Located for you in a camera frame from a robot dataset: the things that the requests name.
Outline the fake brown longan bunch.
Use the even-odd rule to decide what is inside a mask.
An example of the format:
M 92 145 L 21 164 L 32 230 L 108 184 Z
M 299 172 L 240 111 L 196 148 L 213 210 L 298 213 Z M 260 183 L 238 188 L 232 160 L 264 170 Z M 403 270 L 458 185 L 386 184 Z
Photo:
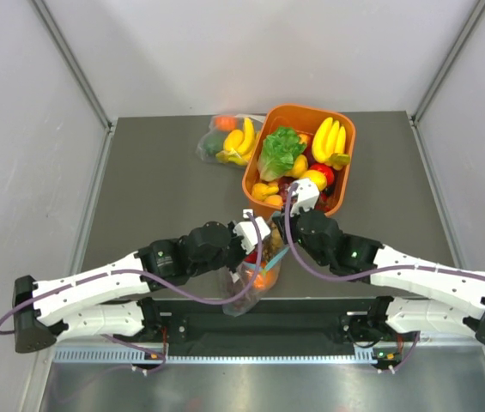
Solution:
M 274 228 L 270 236 L 264 241 L 263 259 L 269 262 L 273 257 L 282 251 L 284 243 L 280 232 Z

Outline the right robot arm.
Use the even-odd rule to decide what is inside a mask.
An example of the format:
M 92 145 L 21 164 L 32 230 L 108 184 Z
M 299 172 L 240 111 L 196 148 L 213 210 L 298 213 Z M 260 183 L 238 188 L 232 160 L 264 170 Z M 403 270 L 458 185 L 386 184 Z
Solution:
M 461 270 L 397 251 L 377 240 L 343 232 L 319 210 L 275 213 L 285 245 L 303 250 L 323 274 L 302 264 L 326 282 L 365 282 L 419 295 L 419 300 L 381 298 L 368 313 L 370 333 L 385 340 L 393 334 L 425 330 L 473 336 L 485 345 L 485 271 Z

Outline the fake red apple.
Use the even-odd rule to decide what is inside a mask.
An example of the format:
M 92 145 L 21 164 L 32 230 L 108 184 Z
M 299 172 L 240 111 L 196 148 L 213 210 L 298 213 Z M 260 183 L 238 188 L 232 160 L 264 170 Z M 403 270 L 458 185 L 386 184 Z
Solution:
M 253 251 L 250 253 L 245 259 L 244 263 L 245 264 L 256 264 L 258 262 L 258 252 Z

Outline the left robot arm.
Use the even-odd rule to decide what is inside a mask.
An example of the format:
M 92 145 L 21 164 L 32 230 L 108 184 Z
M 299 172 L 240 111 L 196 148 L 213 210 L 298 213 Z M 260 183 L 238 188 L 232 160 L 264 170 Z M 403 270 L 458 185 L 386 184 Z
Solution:
M 179 291 L 191 278 L 236 269 L 261 253 L 269 229 L 251 221 L 211 221 L 187 235 L 152 242 L 119 260 L 51 281 L 15 280 L 12 302 L 15 352 L 30 354 L 79 336 L 139 335 L 153 340 L 162 321 L 153 304 L 113 301 L 168 288 Z

